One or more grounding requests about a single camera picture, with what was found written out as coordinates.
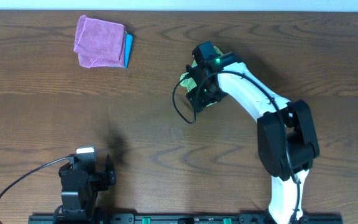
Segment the green microfiber cloth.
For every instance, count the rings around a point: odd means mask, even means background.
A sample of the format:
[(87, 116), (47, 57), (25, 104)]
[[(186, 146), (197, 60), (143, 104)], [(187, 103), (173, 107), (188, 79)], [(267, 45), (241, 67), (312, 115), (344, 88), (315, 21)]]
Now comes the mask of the green microfiber cloth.
[[(217, 51), (217, 53), (218, 53), (219, 55), (223, 55), (223, 53), (220, 51), (220, 49), (219, 49), (218, 47), (216, 47), (216, 46), (213, 46), (213, 47), (214, 47), (215, 51)], [(194, 68), (194, 67), (196, 67), (196, 66), (197, 66), (197, 63), (196, 63), (195, 60), (193, 60), (193, 63), (191, 64), (191, 67)], [(180, 77), (180, 80), (184, 79), (187, 74), (188, 74), (188, 72), (183, 73), (183, 74), (181, 75), (181, 77)], [(192, 78), (187, 78), (186, 80), (183, 80), (183, 81), (180, 83), (180, 86), (187, 88), (187, 91), (188, 91), (188, 93), (189, 93), (192, 89), (194, 89), (194, 88), (197, 87), (197, 84), (196, 84), (196, 82), (194, 81), (194, 79), (192, 79)]]

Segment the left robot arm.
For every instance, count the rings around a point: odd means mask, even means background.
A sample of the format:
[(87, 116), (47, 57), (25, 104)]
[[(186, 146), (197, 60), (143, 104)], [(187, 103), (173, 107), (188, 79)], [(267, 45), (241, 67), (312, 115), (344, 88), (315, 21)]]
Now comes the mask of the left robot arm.
[(59, 168), (62, 184), (60, 210), (53, 215), (54, 223), (99, 223), (103, 216), (96, 207), (98, 193), (116, 184), (116, 173), (110, 156), (106, 156), (104, 169), (96, 170), (93, 152), (72, 154), (69, 162)]

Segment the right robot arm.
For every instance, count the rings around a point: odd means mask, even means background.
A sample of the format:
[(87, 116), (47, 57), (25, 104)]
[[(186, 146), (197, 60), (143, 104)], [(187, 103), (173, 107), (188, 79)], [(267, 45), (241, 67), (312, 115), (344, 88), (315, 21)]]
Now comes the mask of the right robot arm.
[(258, 154), (271, 176), (272, 196), (267, 219), (275, 223), (301, 223), (303, 186), (319, 156), (310, 107), (276, 94), (249, 71), (234, 53), (193, 52), (179, 84), (193, 113), (232, 96), (257, 123)]

